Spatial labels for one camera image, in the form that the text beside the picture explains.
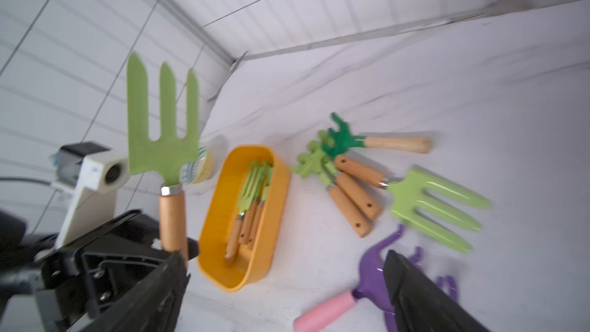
green garden fork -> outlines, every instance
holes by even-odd
[[[334,182],[342,189],[342,191],[352,200],[353,203],[363,212],[367,218],[373,220],[379,217],[383,208],[373,199],[367,191],[362,188],[352,177],[347,173],[341,172],[336,168],[332,159],[321,149],[321,143],[317,140],[312,140],[307,144],[307,149],[311,151],[311,156],[314,159],[320,159],[324,168],[328,173],[334,177]]]
[[[321,147],[330,157],[336,159],[337,156],[343,154],[351,147],[367,147],[367,148],[381,148],[394,149],[410,152],[419,152],[427,154],[431,150],[432,141],[429,137],[374,137],[374,136],[354,136],[350,133],[348,123],[344,122],[335,112],[330,114],[330,117],[339,127],[338,131],[328,129],[328,135],[334,141],[332,146],[323,144]]]
[[[179,183],[181,166],[199,156],[199,86],[187,75],[187,135],[176,136],[176,79],[166,63],[160,70],[160,138],[148,134],[148,76],[133,53],[127,63],[129,171],[156,171],[164,179],[159,195],[160,240],[166,251],[180,251],[188,260],[185,195]]]
[[[395,198],[391,206],[392,216],[443,245],[460,252],[471,252],[471,245],[465,239],[420,215],[417,208],[424,209],[457,227],[479,231],[482,229],[479,222],[449,204],[435,199],[426,190],[433,190],[474,208],[489,207],[490,202],[485,197],[416,168],[410,169],[402,181],[381,182],[381,185]]]

gardening tool set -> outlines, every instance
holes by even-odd
[[[147,80],[139,57],[131,54],[127,67],[129,171],[139,174],[153,170],[162,176],[164,185],[159,195],[162,248],[169,252],[180,251],[188,259],[185,196],[180,175],[183,164],[199,159],[198,83],[190,70],[187,75],[187,135],[178,138],[176,80],[170,67],[166,63],[162,65],[161,136],[157,141],[151,141],[148,136]],[[401,223],[395,233],[365,252],[360,260],[360,279],[356,288],[300,316],[294,328],[296,332],[319,331],[354,306],[358,299],[368,298],[383,311],[387,329],[397,331],[392,290],[388,293],[389,284],[386,286],[384,278],[390,256],[384,266],[380,251],[400,239],[406,228],[411,227],[456,251],[470,252],[471,245],[467,241],[424,217],[418,210],[451,225],[479,231],[482,225],[474,218],[435,199],[428,191],[472,207],[487,208],[490,203],[483,196],[415,167],[403,179],[391,179],[345,155],[353,147],[427,154],[432,146],[428,137],[353,135],[348,123],[336,113],[332,113],[331,118],[338,129],[319,131],[319,140],[307,144],[307,150],[297,156],[299,164],[291,166],[291,171],[302,177],[317,176],[358,237],[371,232],[372,221],[379,217],[383,208],[353,177],[389,191],[394,198],[391,215]],[[182,170],[186,183],[198,181],[198,172],[194,172],[193,165]],[[288,184],[289,169],[267,146],[241,145],[227,156],[203,224],[198,258],[201,272],[224,291],[236,292],[245,284],[265,277],[273,257]],[[414,274],[431,283],[420,273],[422,268],[418,263],[422,256],[422,248],[416,247],[409,260],[402,257],[401,262],[406,261],[404,264],[411,265]],[[432,284],[438,297],[445,297],[440,292],[445,289],[449,297],[457,301],[457,283],[452,276],[437,277],[436,285],[438,288]]]

white floor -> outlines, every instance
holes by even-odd
[[[457,277],[460,304],[493,331],[588,329],[590,266],[590,0],[458,23],[392,38],[244,63],[223,88],[203,141],[223,159],[239,144],[267,144],[295,163],[337,111],[357,134],[420,132],[429,155],[355,150],[403,177],[431,170],[488,197],[461,207],[484,226],[454,229],[459,254],[416,231],[395,249],[425,248],[430,277]],[[188,188],[197,238],[215,179]],[[386,192],[372,191],[388,207]],[[287,331],[318,303],[354,287],[358,262],[394,232],[387,212],[359,239],[315,177],[292,176],[268,276],[236,294],[192,279],[179,331]],[[370,301],[326,331],[385,331]]]

yellow bin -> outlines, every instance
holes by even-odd
[[[250,163],[254,160],[261,163],[268,160],[273,165],[269,196],[253,250],[240,245],[235,262],[227,263],[224,259],[225,247],[238,215],[236,203]],[[225,292],[236,292],[244,285],[257,282],[269,271],[289,179],[288,166],[266,145],[240,145],[225,159],[199,239],[200,254],[196,258],[201,273]]]

hand rake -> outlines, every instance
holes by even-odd
[[[348,123],[344,122],[335,112],[330,114],[330,117],[340,130],[334,131],[328,129],[328,135],[333,139],[333,145],[324,143],[322,149],[328,153],[330,157],[335,159],[340,154],[343,154],[351,147],[367,147],[367,148],[381,148],[394,149],[410,152],[419,152],[427,154],[431,150],[432,141],[429,137],[374,137],[374,136],[354,136],[350,133]]]

